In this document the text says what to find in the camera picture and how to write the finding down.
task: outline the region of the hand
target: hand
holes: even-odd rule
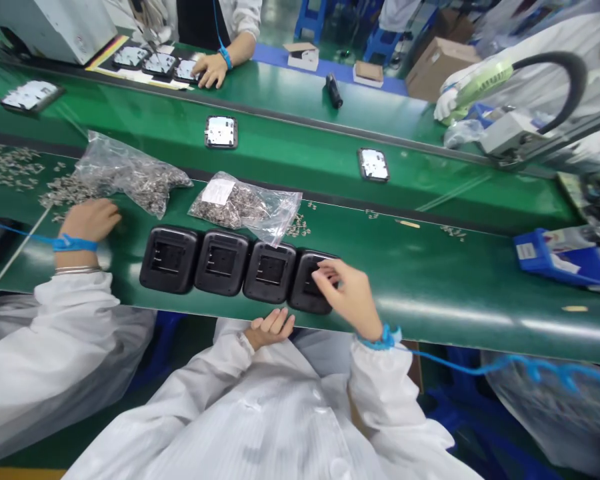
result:
[[[99,242],[122,220],[118,207],[109,199],[87,200],[69,210],[58,237]]]
[[[433,118],[438,121],[442,121],[448,116],[450,116],[451,112],[455,110],[457,106],[456,99],[458,98],[458,90],[455,88],[450,88],[438,98],[438,102],[435,104],[435,110],[433,112]]]
[[[258,351],[260,347],[289,338],[293,331],[295,316],[292,315],[287,320],[288,313],[289,310],[286,308],[276,309],[267,318],[258,318],[251,322],[251,328],[245,331],[245,336],[255,351]]]
[[[313,280],[329,304],[362,338],[378,341],[382,338],[382,322],[371,296],[367,274],[348,266],[340,259],[322,260],[313,272]],[[333,284],[340,282],[336,289]]]
[[[222,87],[222,82],[225,80],[228,69],[229,66],[227,65],[227,62],[219,53],[216,53],[215,55],[204,55],[195,63],[193,70],[191,70],[191,76],[194,77],[196,74],[206,70],[205,74],[198,82],[198,87],[211,88],[213,82],[215,82],[215,87],[218,89]]]

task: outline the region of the black cable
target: black cable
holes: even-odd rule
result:
[[[569,76],[567,100],[562,106],[560,113],[544,127],[538,129],[538,133],[544,134],[562,124],[578,108],[587,88],[587,66],[584,60],[578,55],[564,51],[539,53],[538,55],[517,61],[512,66],[515,71],[538,63],[555,63],[556,65],[560,65],[566,70]]]

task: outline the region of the blue wrist strap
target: blue wrist strap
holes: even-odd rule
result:
[[[34,233],[23,232],[21,230],[12,229],[6,225],[0,223],[0,228],[3,230],[12,231],[14,233],[18,233],[19,235],[23,235],[25,237],[31,237],[38,241],[48,243],[53,247],[54,251],[78,251],[78,250],[88,250],[88,251],[96,251],[98,250],[98,244],[96,242],[92,242],[89,240],[75,239],[68,236],[66,233],[63,234],[62,238],[50,239],[47,237],[43,237],[42,235],[36,235]]]
[[[68,236],[66,233],[62,235],[62,238],[54,239],[52,245],[53,251],[98,250],[98,244],[96,242],[75,239]]]
[[[369,340],[362,338],[360,335],[357,336],[358,340],[360,340],[364,346],[370,349],[389,350],[390,348],[394,348],[402,340],[402,330],[400,330],[400,327],[396,327],[396,329],[392,332],[391,328],[385,323],[382,326],[382,338],[378,341],[370,342]]]
[[[227,66],[228,66],[229,70],[231,70],[233,68],[233,65],[231,64],[231,57],[229,56],[228,50],[223,45],[222,47],[220,47],[220,50],[218,50],[218,52],[220,52],[220,55],[222,55],[222,58],[224,58],[225,62],[227,62]]]

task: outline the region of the clear plastic bag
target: clear plastic bag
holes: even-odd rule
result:
[[[485,128],[478,120],[460,120],[451,124],[445,132],[445,148],[456,149],[463,143],[478,141]]]
[[[482,351],[482,364],[498,362],[503,355]],[[566,363],[543,360],[554,365]],[[600,478],[600,382],[574,372],[572,378],[579,390],[574,393],[553,372],[542,369],[541,375],[542,381],[536,383],[526,366],[515,363],[488,373],[487,380],[552,464]]]
[[[170,190],[193,185],[173,165],[95,131],[89,131],[89,146],[75,164],[75,175],[103,197],[124,192],[158,220],[167,210]]]
[[[302,202],[302,193],[256,187],[218,172],[191,204],[189,215],[226,227],[246,227],[272,247],[280,245]]]

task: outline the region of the blue stool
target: blue stool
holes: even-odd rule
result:
[[[395,51],[395,46],[398,44],[401,36],[402,32],[382,30],[379,25],[376,25],[367,39],[367,48],[363,60],[369,62],[371,56],[374,53],[378,53],[384,55],[385,61],[383,65],[386,67],[391,60],[391,56]]]
[[[327,4],[328,0],[320,0],[320,10],[316,11],[309,9],[309,0],[302,0],[300,15],[298,15],[298,21],[295,23],[295,38],[299,39],[302,34],[302,29],[307,29],[313,30],[314,44],[317,45],[320,42],[322,27],[325,24]]]
[[[186,317],[184,313],[158,311],[153,338],[127,391],[144,387],[154,379],[166,379],[169,376],[171,373],[169,353],[173,346],[175,330],[184,317]]]
[[[437,408],[428,415],[428,418],[440,422],[452,435],[463,427],[468,427],[472,431],[484,453],[485,459],[482,459],[475,452],[468,452],[467,464],[485,480],[511,478],[495,454],[494,447],[499,452],[506,454],[520,467],[524,480],[561,479],[551,468],[520,450],[512,442],[490,430],[471,415],[455,408],[442,389],[430,389],[427,394],[435,398],[438,403]]]

